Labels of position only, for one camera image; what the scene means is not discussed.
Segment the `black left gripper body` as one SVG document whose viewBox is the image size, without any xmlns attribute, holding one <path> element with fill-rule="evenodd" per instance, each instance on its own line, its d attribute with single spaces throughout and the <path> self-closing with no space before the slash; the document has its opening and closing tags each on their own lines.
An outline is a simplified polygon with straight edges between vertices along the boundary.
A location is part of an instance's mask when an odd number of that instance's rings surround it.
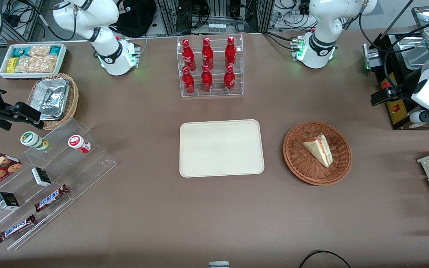
<svg viewBox="0 0 429 268">
<path fill-rule="evenodd" d="M 422 74 L 422 70 L 419 68 L 415 71 L 410 72 L 408 75 L 403 75 L 401 71 L 394 71 L 393 83 L 395 85 L 394 99 L 405 99 L 410 98 L 415 92 L 419 78 Z"/>
</svg>

